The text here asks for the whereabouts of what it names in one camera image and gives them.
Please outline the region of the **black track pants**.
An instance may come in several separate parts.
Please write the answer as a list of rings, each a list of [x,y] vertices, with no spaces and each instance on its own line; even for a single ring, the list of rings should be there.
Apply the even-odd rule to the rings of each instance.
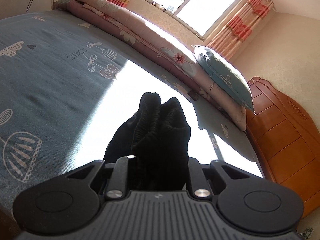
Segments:
[[[104,160],[114,163],[134,155],[129,187],[138,191],[178,191],[188,170],[191,128],[176,97],[162,103],[157,93],[142,95],[138,111],[109,142]]]

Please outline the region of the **pink floral quilt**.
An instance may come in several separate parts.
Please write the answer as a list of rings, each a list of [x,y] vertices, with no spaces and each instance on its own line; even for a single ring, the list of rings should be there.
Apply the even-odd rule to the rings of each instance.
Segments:
[[[176,38],[151,22],[107,0],[58,0],[53,3],[52,9],[71,12],[115,35],[130,46],[140,49],[141,53],[149,49],[150,59],[171,71],[200,94],[200,87],[193,77],[206,73],[196,62],[194,54]]]

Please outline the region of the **beige floral pillow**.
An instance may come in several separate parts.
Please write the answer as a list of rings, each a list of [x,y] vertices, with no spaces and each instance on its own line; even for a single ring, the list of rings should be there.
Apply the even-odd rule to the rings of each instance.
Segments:
[[[202,97],[207,101],[214,101],[221,110],[224,110],[229,115],[241,131],[246,130],[246,110],[243,106],[238,104],[208,75],[197,74],[193,77],[193,80],[199,85]]]

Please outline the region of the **blue floral pillow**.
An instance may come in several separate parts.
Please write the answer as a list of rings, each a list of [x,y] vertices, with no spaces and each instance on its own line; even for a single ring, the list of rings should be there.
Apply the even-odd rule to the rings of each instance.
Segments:
[[[255,112],[249,85],[235,67],[205,46],[194,46],[194,55],[198,64],[220,88],[238,104]]]

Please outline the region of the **blue floral bed sheet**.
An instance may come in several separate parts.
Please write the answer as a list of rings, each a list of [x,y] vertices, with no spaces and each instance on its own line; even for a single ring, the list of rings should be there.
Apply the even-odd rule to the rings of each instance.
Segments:
[[[23,190],[102,159],[146,92],[176,97],[188,153],[261,176],[246,136],[204,98],[125,42],[63,11],[1,20],[1,211]]]

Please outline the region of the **wooden headboard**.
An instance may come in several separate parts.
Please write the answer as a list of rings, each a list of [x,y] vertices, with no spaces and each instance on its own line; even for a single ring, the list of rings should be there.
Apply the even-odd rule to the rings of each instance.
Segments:
[[[319,208],[319,131],[294,99],[260,77],[248,82],[254,111],[247,134],[266,179],[288,187],[304,203],[303,216]]]

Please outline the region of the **window with white frame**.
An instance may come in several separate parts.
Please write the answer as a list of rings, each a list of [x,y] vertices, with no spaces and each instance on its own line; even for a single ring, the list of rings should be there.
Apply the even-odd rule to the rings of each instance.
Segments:
[[[242,0],[144,0],[204,41]]]

